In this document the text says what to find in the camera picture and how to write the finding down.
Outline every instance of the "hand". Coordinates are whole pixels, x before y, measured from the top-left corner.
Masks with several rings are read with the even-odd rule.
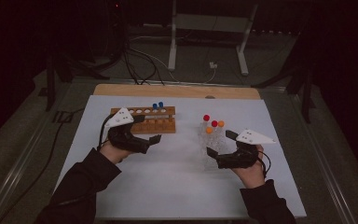
[[[126,159],[130,154],[133,152],[120,149],[118,147],[112,146],[112,144],[109,141],[106,141],[103,143],[103,146],[100,150],[101,154],[103,154],[108,160],[110,160],[113,164],[117,164],[124,159]]]
[[[264,148],[257,145],[258,151],[264,151]],[[258,158],[263,159],[263,153],[258,153]],[[231,169],[242,181],[247,189],[254,189],[266,183],[263,174],[263,166],[260,161],[257,161],[253,166],[244,168]]]

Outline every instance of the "desk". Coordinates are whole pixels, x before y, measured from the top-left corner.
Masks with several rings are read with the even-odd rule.
[[[216,99],[200,99],[213,96]],[[245,88],[100,85],[89,98],[74,142],[62,168],[60,180],[77,161],[81,161],[98,142],[99,129],[109,108],[114,105],[150,105],[164,99],[176,106],[177,133],[163,134],[161,142],[149,148],[146,155],[128,157],[118,167],[123,174],[99,193],[97,218],[102,219],[238,219],[247,218],[241,200],[240,180],[230,170],[205,171],[200,162],[197,140],[198,123],[206,106],[228,106],[229,110],[213,109],[212,118],[227,120],[228,129],[235,132],[248,127],[277,139],[269,113],[258,92]],[[245,112],[245,118],[234,119]],[[235,149],[235,143],[228,144]],[[272,159],[269,178],[296,217],[305,216],[296,184],[292,178],[282,148],[265,146]]]
[[[205,15],[191,15],[177,13],[176,0],[172,2],[172,35],[171,35],[171,48],[170,58],[168,60],[168,69],[175,70],[176,64],[176,29],[191,29],[191,30],[207,30],[207,31],[224,31],[243,33],[242,42],[236,47],[238,62],[241,68],[241,74],[244,76],[249,75],[248,66],[246,64],[243,51],[246,42],[251,33],[253,20],[257,11],[257,4],[252,7],[252,12],[248,18],[242,17],[218,17],[218,16],[205,16]]]

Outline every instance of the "white stand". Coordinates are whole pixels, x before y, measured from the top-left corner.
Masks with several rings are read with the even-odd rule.
[[[176,0],[172,2],[172,37],[170,59],[168,60],[168,69],[175,70],[176,62],[176,29],[209,30],[243,33],[243,40],[237,46],[238,61],[240,63],[241,74],[248,76],[248,66],[246,65],[243,51],[246,46],[249,34],[251,33],[253,20],[257,11],[257,5],[254,5],[250,18],[234,17],[215,17],[203,15],[189,15],[176,13]]]

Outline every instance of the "wooden peg board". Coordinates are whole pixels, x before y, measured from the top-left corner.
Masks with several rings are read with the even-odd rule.
[[[175,107],[164,106],[165,111],[153,111],[153,107],[127,107],[132,116],[145,115],[144,122],[135,123],[131,128],[132,133],[176,133]],[[112,108],[111,114],[115,114],[120,108]]]

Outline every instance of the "white board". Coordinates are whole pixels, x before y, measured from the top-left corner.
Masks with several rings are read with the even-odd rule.
[[[223,120],[225,129],[245,128],[276,140],[264,145],[278,195],[295,217],[306,215],[295,181],[263,100],[190,99],[169,97],[91,96],[59,182],[75,162],[97,147],[104,119],[112,107],[175,106],[176,133],[166,133],[147,154],[130,155],[118,165],[122,173],[97,198],[97,218],[218,219],[247,218],[239,189],[242,183],[230,170],[205,170],[197,129],[204,114]],[[148,139],[153,134],[138,134]],[[235,142],[227,139],[229,148]]]

